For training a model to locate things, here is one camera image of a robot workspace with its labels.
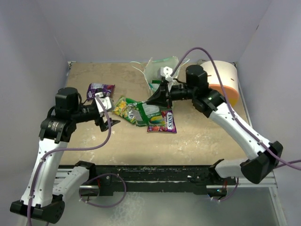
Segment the green snack packet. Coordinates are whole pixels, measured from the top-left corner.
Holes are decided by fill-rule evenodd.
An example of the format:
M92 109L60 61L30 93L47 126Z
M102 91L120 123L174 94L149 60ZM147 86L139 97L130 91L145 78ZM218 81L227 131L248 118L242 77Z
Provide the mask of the green snack packet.
M148 105L146 101L135 101L126 98L126 104L130 107L131 113L135 118L136 126L164 126L165 120L161 110L156 105Z
M161 80L152 80L151 84L160 84Z

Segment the green paper bag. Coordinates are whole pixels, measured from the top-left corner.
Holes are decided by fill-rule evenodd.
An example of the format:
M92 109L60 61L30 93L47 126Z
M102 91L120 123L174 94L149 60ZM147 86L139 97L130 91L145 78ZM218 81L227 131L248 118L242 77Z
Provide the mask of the green paper bag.
M131 66L134 69L137 69L138 71L140 71L143 74L144 79L147 84L147 87L148 87L149 97L152 96L154 93L151 90L152 80L160 80L160 77L159 77L160 67L168 66L168 67L171 67L172 69L174 69L178 63L179 63L179 59L176 56L172 56L172 57L168 57L168 58L164 58L164 59L160 59L160 60L154 60L153 58L151 58L148 61L148 63L146 64L146 66L144 66L143 69L140 70L139 68L133 66L133 64L139 64L142 66L142 63L139 63L136 61L130 62Z

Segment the purple Fox's candy bag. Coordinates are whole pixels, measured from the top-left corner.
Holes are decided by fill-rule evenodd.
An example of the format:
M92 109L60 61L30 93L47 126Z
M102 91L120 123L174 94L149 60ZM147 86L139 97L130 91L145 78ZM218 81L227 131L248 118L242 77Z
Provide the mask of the purple Fox's candy bag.
M172 110L162 110L161 115L165 124L163 126L148 126L147 132L170 132L170 133L177 133L175 121L174 121L174 114Z

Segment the white round drawer box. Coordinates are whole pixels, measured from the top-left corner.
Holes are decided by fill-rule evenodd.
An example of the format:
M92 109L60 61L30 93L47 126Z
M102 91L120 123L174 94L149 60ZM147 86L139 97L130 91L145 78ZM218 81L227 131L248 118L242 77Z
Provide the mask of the white round drawer box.
M235 106L239 100L237 69L233 64L228 62L214 60L214 63L219 72L223 87L226 91L230 104L231 106ZM201 64L201 66L207 72L207 80L209 83L209 87L223 94L211 61L204 62Z

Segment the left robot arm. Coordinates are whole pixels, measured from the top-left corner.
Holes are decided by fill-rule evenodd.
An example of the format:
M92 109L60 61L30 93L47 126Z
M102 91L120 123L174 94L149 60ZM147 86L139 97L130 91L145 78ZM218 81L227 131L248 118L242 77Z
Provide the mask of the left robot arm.
M73 151L90 151L103 147L111 136L111 128L117 124L108 113L114 109L112 98L101 92L96 93L89 105L82 103L81 95L73 87L59 89L55 95L55 105L48 111L40 125L39 149L29 184L21 199L11 203L10 211L27 217L27 225L32 219L55 224L61 218L67 199L82 184L91 185L96 181L96 166L80 161L63 181L54 185L57 170L71 135L78 123L94 121L102 132L108 131L107 138L96 147L73 148Z

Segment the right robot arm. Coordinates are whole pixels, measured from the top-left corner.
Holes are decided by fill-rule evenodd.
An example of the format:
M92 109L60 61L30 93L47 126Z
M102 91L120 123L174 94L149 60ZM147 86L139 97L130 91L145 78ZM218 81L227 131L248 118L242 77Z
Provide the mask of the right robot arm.
M173 85L170 67L158 70L160 84L154 94L146 101L148 105L171 107L176 100L192 100L196 110L223 128L245 152L246 159L221 159L210 167L209 179L220 184L228 177L245 177L259 184L279 163L283 146L270 142L250 127L228 106L225 97L209 87L207 73L200 65L186 68L186 81Z

